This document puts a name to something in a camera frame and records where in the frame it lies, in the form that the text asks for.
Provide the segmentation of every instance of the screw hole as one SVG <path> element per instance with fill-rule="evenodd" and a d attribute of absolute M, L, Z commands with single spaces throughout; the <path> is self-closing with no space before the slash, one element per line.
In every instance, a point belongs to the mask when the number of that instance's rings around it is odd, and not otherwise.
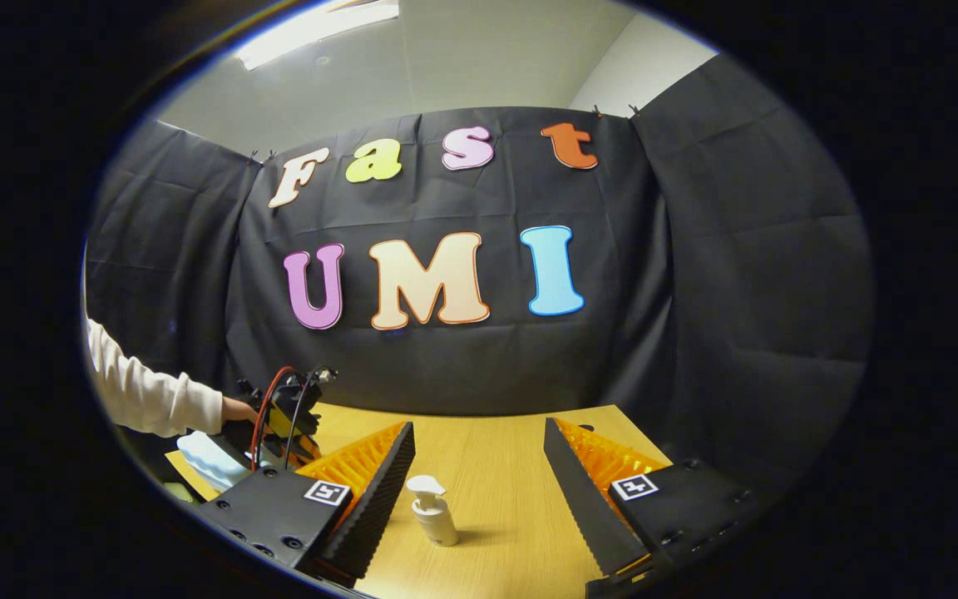
<path fill-rule="evenodd" d="M 694 551 L 697 551 L 697 550 L 699 550 L 700 548 L 702 548 L 702 547 L 708 545 L 708 541 L 711 541 L 711 537 L 709 537 L 709 538 L 704 538 L 704 539 L 700 539 L 700 541 L 697 542 L 697 545 L 694 545 L 694 546 L 693 546 L 693 549 L 689 550 L 689 552 L 693 553 Z"/>
<path fill-rule="evenodd" d="M 663 538 L 660 539 L 660 545 L 668 546 L 672 545 L 673 542 L 677 542 L 678 539 L 682 537 L 682 531 L 672 531 L 668 534 L 665 534 Z"/>

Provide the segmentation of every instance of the yellow-green letter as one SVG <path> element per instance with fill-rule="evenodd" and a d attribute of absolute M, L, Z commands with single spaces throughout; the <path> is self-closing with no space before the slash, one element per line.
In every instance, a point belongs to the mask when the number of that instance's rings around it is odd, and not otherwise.
<path fill-rule="evenodd" d="M 398 152 L 402 144 L 397 140 L 376 140 L 357 148 L 354 160 L 346 168 L 346 181 L 362 183 L 368 179 L 389 179 L 402 170 L 398 162 Z"/>

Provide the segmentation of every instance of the white pump bottle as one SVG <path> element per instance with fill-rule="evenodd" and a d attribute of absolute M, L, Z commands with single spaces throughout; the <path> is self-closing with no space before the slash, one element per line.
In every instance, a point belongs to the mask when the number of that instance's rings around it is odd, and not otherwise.
<path fill-rule="evenodd" d="M 426 474 L 409 478 L 406 487 L 416 494 L 413 512 L 431 542 L 443 547 L 456 545 L 457 528 L 453 526 L 446 500 L 438 497 L 444 494 L 446 489 L 438 485 L 434 477 L 428 477 Z"/>

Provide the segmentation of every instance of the ceiling light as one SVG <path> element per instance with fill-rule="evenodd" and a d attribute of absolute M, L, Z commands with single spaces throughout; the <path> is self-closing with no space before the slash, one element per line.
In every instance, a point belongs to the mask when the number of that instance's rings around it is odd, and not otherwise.
<path fill-rule="evenodd" d="M 336 33 L 397 17 L 397 0 L 369 1 L 360 5 L 343 0 L 326 2 L 256 35 L 239 47 L 235 55 L 243 61 L 247 71 L 253 71 L 290 50 Z"/>

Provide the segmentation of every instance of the black backdrop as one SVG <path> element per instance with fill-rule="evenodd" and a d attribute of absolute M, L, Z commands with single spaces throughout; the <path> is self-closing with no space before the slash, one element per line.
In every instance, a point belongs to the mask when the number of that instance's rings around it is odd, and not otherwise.
<path fill-rule="evenodd" d="M 544 126 L 590 133 L 597 167 L 563 166 Z M 485 126 L 494 159 L 449 171 L 442 137 Z M 389 137 L 402 171 L 351 183 L 353 151 Z M 270 209 L 283 164 L 327 147 L 298 197 Z M 324 401 L 404 413 L 622 407 L 674 459 L 702 455 L 771 501 L 852 401 L 867 352 L 871 269 L 847 183 L 820 141 L 730 57 L 635 117 L 534 107 L 388 119 L 265 162 L 148 122 L 103 186 L 88 304 L 122 348 L 227 392 L 285 364 L 342 371 Z M 540 317 L 524 229 L 565 225 L 585 306 Z M 490 317 L 376 330 L 368 247 L 403 239 L 428 265 L 444 235 L 482 236 Z M 295 318 L 283 258 L 331 243 L 343 314 Z M 323 268 L 307 269 L 323 304 Z"/>

